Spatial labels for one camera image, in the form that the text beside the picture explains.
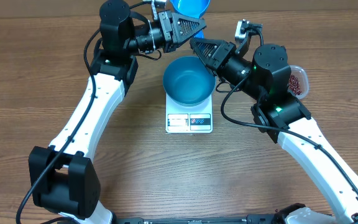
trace scale platform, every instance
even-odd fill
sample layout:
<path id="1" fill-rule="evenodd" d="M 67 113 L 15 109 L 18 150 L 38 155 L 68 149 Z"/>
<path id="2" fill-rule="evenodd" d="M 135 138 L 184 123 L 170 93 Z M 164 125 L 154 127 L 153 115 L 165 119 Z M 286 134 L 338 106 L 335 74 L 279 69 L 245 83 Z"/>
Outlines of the scale platform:
<path id="1" fill-rule="evenodd" d="M 212 95 L 196 106 L 182 106 L 167 95 L 165 130 L 167 133 L 201 134 L 211 133 Z"/>

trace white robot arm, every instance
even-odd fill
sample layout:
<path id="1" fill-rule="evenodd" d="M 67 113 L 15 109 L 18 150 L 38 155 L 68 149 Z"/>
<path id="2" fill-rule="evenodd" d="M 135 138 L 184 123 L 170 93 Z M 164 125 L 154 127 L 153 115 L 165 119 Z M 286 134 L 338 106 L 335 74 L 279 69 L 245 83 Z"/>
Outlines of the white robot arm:
<path id="1" fill-rule="evenodd" d="M 74 142 L 65 149 L 66 154 L 75 155 L 78 151 L 83 152 L 84 157 L 90 158 L 93 162 L 96 153 L 96 146 L 109 121 L 112 112 L 125 97 L 124 84 L 117 81 L 114 76 L 98 73 L 94 76 L 96 81 L 96 97 L 93 105 L 74 137 Z M 66 143 L 67 136 L 78 124 L 92 95 L 92 81 L 89 77 L 88 86 L 85 93 L 74 110 L 73 115 L 67 122 L 60 134 L 52 140 L 50 146 L 55 146 L 54 150 L 59 151 Z M 63 216 L 74 218 L 78 223 L 86 224 L 110 224 L 113 214 L 105 209 L 100 201 L 89 218 L 78 219 L 69 213 L 60 213 Z"/>
<path id="2" fill-rule="evenodd" d="M 309 120 L 302 118 L 289 124 L 289 127 L 290 131 L 308 137 L 322 145 L 358 188 L 357 174 L 328 143 L 313 118 Z M 357 218 L 355 214 L 358 214 L 358 196 L 329 157 L 322 151 L 315 149 L 310 143 L 291 134 L 280 133 L 278 135 L 278 143 L 302 166 L 328 201 L 335 218 L 326 218 L 330 220 L 330 222 L 335 220 L 336 223 L 353 223 Z M 305 214 L 307 213 L 305 212 L 302 215 L 296 212 L 290 214 L 287 217 L 288 223 L 299 223 L 296 221 L 305 218 L 303 216 Z M 317 220 L 314 221 L 315 223 L 321 223 L 321 219 L 322 218 L 318 216 Z"/>

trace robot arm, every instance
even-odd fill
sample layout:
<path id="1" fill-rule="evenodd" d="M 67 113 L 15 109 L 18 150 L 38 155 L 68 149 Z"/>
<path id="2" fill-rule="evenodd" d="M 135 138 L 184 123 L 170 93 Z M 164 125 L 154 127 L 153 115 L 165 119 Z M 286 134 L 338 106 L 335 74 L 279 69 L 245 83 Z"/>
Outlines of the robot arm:
<path id="1" fill-rule="evenodd" d="M 223 111 L 224 103 L 221 108 L 223 116 L 234 123 L 259 128 L 298 161 L 335 214 L 335 219 L 327 218 L 328 222 L 357 222 L 358 176 L 327 142 L 307 108 L 288 91 L 291 68 L 287 64 L 286 50 L 283 46 L 263 44 L 261 31 L 261 24 L 243 20 L 239 21 L 235 34 L 240 43 L 238 48 L 224 40 L 199 38 L 193 38 L 190 45 L 214 75 L 257 100 L 251 108 L 257 125 L 227 117 Z M 249 49 L 252 35 L 260 35 L 261 46 L 256 49 L 253 60 L 249 62 L 243 56 Z M 291 214 L 297 208 L 291 209 L 285 211 L 285 216 L 278 213 L 276 218 L 282 222 L 287 218 L 287 223 L 302 223 L 300 220 L 304 214 Z M 314 222 L 322 223 L 321 217 Z"/>
<path id="2" fill-rule="evenodd" d="M 357 174 L 328 143 L 313 118 L 299 119 L 289 124 L 289 127 L 291 131 L 307 136 L 322 145 L 358 188 Z M 291 134 L 278 134 L 278 144 L 302 166 L 319 188 L 332 208 L 336 221 L 338 223 L 353 223 L 357 219 L 356 214 L 358 214 L 358 195 L 333 162 L 322 151 L 316 150 L 308 142 Z"/>
<path id="3" fill-rule="evenodd" d="M 159 7 L 163 2 L 152 0 L 150 3 Z M 143 56 L 140 52 L 149 54 L 159 48 L 166 53 L 173 52 L 206 27 L 204 19 L 170 11 L 157 13 L 154 10 L 154 13 L 155 20 L 150 22 L 131 11 L 123 0 L 108 0 L 101 6 L 99 30 L 103 49 L 98 49 L 96 45 L 89 68 L 92 76 L 85 93 L 69 122 L 49 147 L 35 146 L 29 156 L 32 184 L 29 193 L 32 193 L 36 206 L 72 217 L 77 223 L 112 222 L 113 213 L 99 201 L 101 186 L 93 159 L 112 112 L 134 82 L 138 69 L 136 56 Z M 133 19 L 144 24 L 135 26 Z M 68 168 L 67 174 L 57 172 L 63 166 Z M 20 223 L 22 205 L 16 216 L 17 223 Z"/>

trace wooden table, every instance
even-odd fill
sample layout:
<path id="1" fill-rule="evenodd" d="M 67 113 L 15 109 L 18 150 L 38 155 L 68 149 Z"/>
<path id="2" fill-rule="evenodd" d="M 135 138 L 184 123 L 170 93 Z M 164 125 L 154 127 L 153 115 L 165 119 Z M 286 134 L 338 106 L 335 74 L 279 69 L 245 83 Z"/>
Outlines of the wooden table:
<path id="1" fill-rule="evenodd" d="M 303 102 L 358 173 L 358 11 L 207 14 L 205 36 L 234 41 L 243 18 L 263 23 L 265 42 L 285 45 L 289 63 L 306 69 L 311 90 Z M 85 90 L 82 51 L 98 24 L 98 17 L 0 20 L 0 223 L 14 222 L 30 187 L 30 151 L 48 146 Z M 257 129 L 221 116 L 223 94 L 213 95 L 212 134 L 165 134 L 162 74 L 172 60 L 191 53 L 186 44 L 158 62 L 139 58 L 135 83 L 98 145 L 102 203 L 119 217 L 273 213 L 296 202 L 331 213 L 288 153 Z M 228 114 L 252 121 L 253 103 L 236 93 Z M 22 214 L 23 223 L 53 217 L 32 199 Z"/>

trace blue container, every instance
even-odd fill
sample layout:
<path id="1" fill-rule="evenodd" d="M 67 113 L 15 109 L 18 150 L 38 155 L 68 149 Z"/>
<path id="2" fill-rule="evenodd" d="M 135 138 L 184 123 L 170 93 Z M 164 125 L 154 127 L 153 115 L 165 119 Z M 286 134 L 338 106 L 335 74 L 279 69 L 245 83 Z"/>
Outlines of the blue container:
<path id="1" fill-rule="evenodd" d="M 175 12 L 197 19 L 205 14 L 210 2 L 211 0 L 171 0 Z M 203 31 L 198 32 L 195 37 L 204 38 Z"/>
<path id="2" fill-rule="evenodd" d="M 179 105 L 196 106 L 212 94 L 216 80 L 198 57 L 186 56 L 167 67 L 162 83 L 168 96 Z"/>

